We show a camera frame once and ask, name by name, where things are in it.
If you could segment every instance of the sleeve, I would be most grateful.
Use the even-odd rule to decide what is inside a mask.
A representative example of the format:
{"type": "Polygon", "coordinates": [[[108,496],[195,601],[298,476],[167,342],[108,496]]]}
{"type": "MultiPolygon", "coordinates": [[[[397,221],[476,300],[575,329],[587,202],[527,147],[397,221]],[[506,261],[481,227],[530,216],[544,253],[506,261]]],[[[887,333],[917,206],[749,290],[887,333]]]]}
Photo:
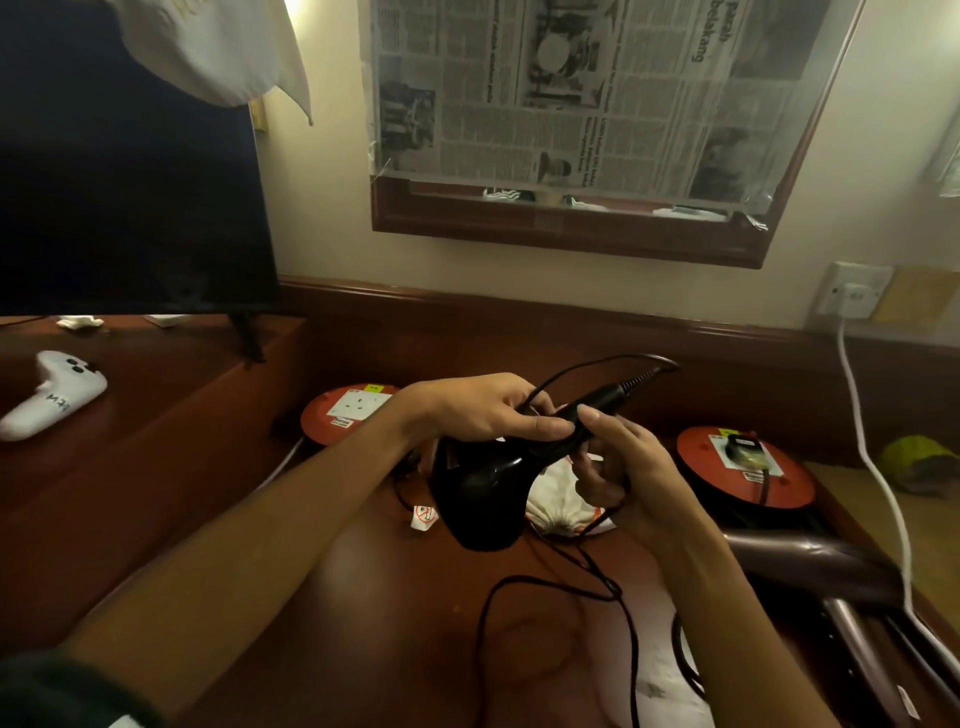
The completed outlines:
{"type": "Polygon", "coordinates": [[[160,728],[149,703],[56,650],[0,662],[3,728],[160,728]]]}

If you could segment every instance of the black cable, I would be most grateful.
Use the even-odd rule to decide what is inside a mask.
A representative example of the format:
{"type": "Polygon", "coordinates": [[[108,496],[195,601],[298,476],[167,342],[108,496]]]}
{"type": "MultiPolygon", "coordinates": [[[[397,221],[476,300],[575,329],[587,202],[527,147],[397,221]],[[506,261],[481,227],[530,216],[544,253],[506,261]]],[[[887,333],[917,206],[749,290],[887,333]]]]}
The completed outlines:
{"type": "Polygon", "coordinates": [[[566,369],[560,370],[552,377],[547,379],[543,384],[537,387],[530,395],[524,400],[523,404],[517,408],[518,412],[522,412],[524,409],[530,406],[530,402],[533,401],[533,398],[536,397],[540,392],[546,389],[548,386],[553,384],[561,376],[573,372],[577,369],[583,369],[584,367],[592,367],[594,364],[605,364],[608,361],[614,361],[616,359],[652,359],[658,361],[660,364],[665,364],[668,367],[669,372],[672,372],[676,369],[680,369],[680,365],[677,364],[673,359],[668,359],[665,356],[660,356],[655,353],[619,353],[614,354],[613,356],[605,356],[602,359],[594,359],[593,361],[585,361],[582,364],[574,364],[572,367],[567,367],[566,369]]]}
{"type": "Polygon", "coordinates": [[[46,316],[31,316],[30,318],[20,319],[19,321],[5,321],[0,324],[0,328],[4,327],[15,327],[19,324],[30,324],[33,321],[41,321],[47,318],[46,316]]]}
{"type": "Polygon", "coordinates": [[[598,579],[610,593],[608,595],[604,595],[598,592],[591,592],[587,589],[580,589],[579,587],[571,587],[568,584],[547,581],[546,579],[540,579],[536,576],[528,576],[526,574],[505,576],[496,584],[494,584],[493,588],[490,590],[490,593],[487,594],[487,600],[484,602],[483,609],[480,610],[480,619],[477,623],[477,639],[474,646],[473,661],[477,671],[477,685],[480,693],[480,704],[477,709],[476,719],[473,722],[473,728],[482,728],[484,721],[487,718],[487,676],[483,666],[483,643],[487,635],[487,617],[490,614],[493,597],[496,596],[496,593],[499,592],[503,587],[509,586],[510,584],[531,584],[534,586],[548,587],[550,589],[566,592],[567,594],[582,596],[585,599],[593,599],[594,601],[604,601],[609,603],[615,602],[620,605],[620,609],[623,610],[623,616],[627,620],[627,629],[630,631],[630,722],[633,728],[639,728],[640,718],[636,707],[636,679],[639,675],[640,643],[639,638],[636,635],[634,619],[630,614],[630,610],[627,609],[626,603],[623,601],[623,589],[613,579],[608,577],[600,570],[600,567],[598,567],[596,562],[593,561],[592,557],[583,548],[581,543],[590,531],[592,531],[612,515],[613,510],[614,509],[607,510],[603,516],[587,526],[587,528],[585,528],[574,541],[574,545],[580,552],[580,555],[584,557],[584,561],[586,561],[586,563],[580,561],[572,554],[567,553],[559,546],[552,544],[536,528],[534,528],[533,525],[531,525],[533,532],[551,550],[562,556],[566,561],[570,562],[578,569],[586,571],[588,574],[598,579]]]}
{"type": "Polygon", "coordinates": [[[677,668],[680,670],[680,674],[684,677],[686,683],[690,686],[690,689],[696,692],[701,700],[706,701],[707,693],[704,691],[704,684],[700,679],[700,675],[690,666],[690,663],[686,661],[684,643],[681,642],[680,639],[680,630],[680,613],[677,612],[674,614],[673,622],[670,624],[670,646],[673,647],[673,659],[677,662],[677,668]]]}
{"type": "MultiPolygon", "coordinates": [[[[659,362],[664,367],[658,367],[650,372],[646,372],[643,375],[635,377],[628,382],[628,388],[634,389],[639,384],[643,383],[647,379],[659,374],[662,371],[672,372],[680,368],[677,362],[672,361],[671,359],[666,358],[665,356],[660,356],[653,353],[622,353],[615,354],[614,356],[605,356],[602,359],[594,359],[593,361],[583,362],[581,364],[574,364],[573,366],[567,367],[552,377],[547,379],[543,384],[534,389],[533,392],[527,397],[527,399],[521,404],[517,411],[523,412],[525,409],[530,407],[530,402],[546,387],[555,382],[561,376],[573,372],[577,369],[583,369],[585,367],[590,367],[595,364],[604,364],[608,361],[614,361],[616,359],[651,359],[653,361],[659,362]]],[[[400,504],[403,505],[407,510],[413,510],[409,503],[403,498],[400,493],[399,488],[395,483],[395,492],[396,497],[400,501],[400,504]]],[[[496,593],[499,592],[506,586],[511,584],[530,584],[533,586],[547,587],[549,589],[556,589],[561,592],[566,592],[567,594],[581,596],[584,599],[593,599],[595,601],[603,601],[608,603],[617,603],[620,605],[620,609],[623,611],[623,616],[627,621],[627,629],[630,631],[630,722],[633,728],[639,728],[640,718],[639,713],[636,707],[636,680],[639,676],[639,638],[636,635],[636,626],[634,625],[634,619],[630,614],[630,610],[627,609],[626,603],[623,601],[623,589],[617,584],[613,579],[609,578],[605,573],[603,573],[597,563],[593,558],[587,553],[583,548],[584,538],[597,526],[606,521],[616,509],[609,508],[599,519],[596,519],[590,525],[588,525],[580,534],[576,537],[573,544],[576,546],[577,551],[583,557],[584,561],[580,561],[575,556],[570,553],[567,553],[558,546],[550,543],[542,534],[538,532],[536,528],[533,528],[534,533],[543,541],[551,550],[559,554],[566,561],[573,564],[578,569],[585,571],[594,578],[600,581],[607,589],[609,594],[600,594],[598,592],[591,592],[590,590],[580,589],[579,587],[571,587],[567,584],[561,584],[558,582],[547,581],[546,579],[540,579],[536,576],[529,576],[527,574],[513,574],[511,576],[506,576],[500,579],[496,584],[493,585],[493,588],[487,594],[487,599],[484,602],[483,608],[480,610],[480,619],[477,623],[477,633],[476,633],[476,643],[474,645],[473,660],[477,670],[477,685],[479,688],[480,696],[480,705],[477,709],[477,716],[474,720],[474,728],[482,728],[484,721],[487,717],[487,677],[483,669],[483,644],[487,636],[487,617],[490,614],[490,609],[493,604],[493,598],[496,596],[496,593]]]]}

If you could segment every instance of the tv stand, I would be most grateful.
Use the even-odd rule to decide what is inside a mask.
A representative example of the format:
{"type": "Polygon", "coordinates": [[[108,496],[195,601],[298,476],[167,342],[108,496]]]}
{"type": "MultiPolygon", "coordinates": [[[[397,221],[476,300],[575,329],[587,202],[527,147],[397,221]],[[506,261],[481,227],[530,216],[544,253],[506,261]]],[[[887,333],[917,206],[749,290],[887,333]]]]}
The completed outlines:
{"type": "Polygon", "coordinates": [[[243,355],[255,364],[265,364],[267,357],[263,355],[263,349],[256,338],[256,331],[253,329],[253,316],[249,313],[229,313],[230,323],[236,329],[240,336],[240,350],[243,355]]]}

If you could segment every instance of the hand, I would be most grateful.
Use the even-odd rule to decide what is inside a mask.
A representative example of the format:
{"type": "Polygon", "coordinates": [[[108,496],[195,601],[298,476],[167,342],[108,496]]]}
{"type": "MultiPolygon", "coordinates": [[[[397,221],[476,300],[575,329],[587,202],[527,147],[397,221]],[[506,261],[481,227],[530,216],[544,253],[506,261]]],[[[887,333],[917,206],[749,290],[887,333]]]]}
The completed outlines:
{"type": "Polygon", "coordinates": [[[397,396],[416,403],[422,440],[447,435],[465,442],[497,437],[550,441],[573,434],[573,423],[548,416],[556,408],[546,392],[531,402],[543,414],[521,415],[515,410],[534,389],[520,376],[500,374],[422,381],[397,396]]]}
{"type": "Polygon", "coordinates": [[[655,554],[691,526],[712,523],[652,432],[582,404],[577,412],[596,435],[589,450],[604,458],[602,463],[590,460],[587,449],[572,457],[577,493],[587,503],[600,508],[620,506],[613,522],[655,554]],[[629,494],[622,485],[625,478],[630,481],[629,494]]]}

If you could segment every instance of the newspaper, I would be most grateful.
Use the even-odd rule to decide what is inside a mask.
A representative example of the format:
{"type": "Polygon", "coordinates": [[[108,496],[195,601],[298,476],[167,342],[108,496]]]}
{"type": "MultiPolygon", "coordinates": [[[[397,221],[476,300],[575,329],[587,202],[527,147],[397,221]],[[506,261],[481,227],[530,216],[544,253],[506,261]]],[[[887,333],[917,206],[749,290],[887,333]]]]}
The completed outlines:
{"type": "Polygon", "coordinates": [[[372,172],[762,214],[859,5],[360,0],[372,172]]]}

